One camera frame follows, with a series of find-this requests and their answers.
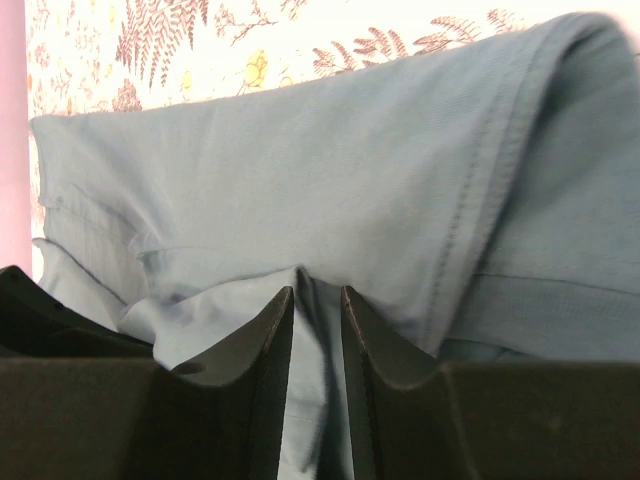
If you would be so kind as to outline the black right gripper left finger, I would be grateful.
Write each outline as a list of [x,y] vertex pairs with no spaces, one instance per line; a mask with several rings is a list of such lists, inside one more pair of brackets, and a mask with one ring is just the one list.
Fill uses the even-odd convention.
[[3,358],[2,477],[275,478],[292,327],[284,288],[172,369],[152,356]]

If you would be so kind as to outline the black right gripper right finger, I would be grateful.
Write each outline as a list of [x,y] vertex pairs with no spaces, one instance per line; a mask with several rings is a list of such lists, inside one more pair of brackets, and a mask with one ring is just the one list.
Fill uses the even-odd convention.
[[629,363],[438,362],[341,292],[358,479],[635,479]]

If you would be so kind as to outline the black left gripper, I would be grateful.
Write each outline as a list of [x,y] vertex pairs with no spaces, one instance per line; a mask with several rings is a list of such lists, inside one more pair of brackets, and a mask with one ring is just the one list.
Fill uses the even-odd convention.
[[1,356],[150,358],[152,346],[65,307],[11,265],[1,269]]

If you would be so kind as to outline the blue t shirt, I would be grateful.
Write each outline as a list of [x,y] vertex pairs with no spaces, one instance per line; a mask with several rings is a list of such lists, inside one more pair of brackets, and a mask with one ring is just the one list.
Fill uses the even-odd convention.
[[353,475],[351,286],[445,361],[639,357],[639,74],[610,17],[31,121],[41,287],[168,368],[296,293],[278,475]]

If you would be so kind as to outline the floral table mat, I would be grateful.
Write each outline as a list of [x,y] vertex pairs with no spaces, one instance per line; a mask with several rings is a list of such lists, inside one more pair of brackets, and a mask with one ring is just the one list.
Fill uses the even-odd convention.
[[456,48],[635,1],[29,1],[28,113],[136,111]]

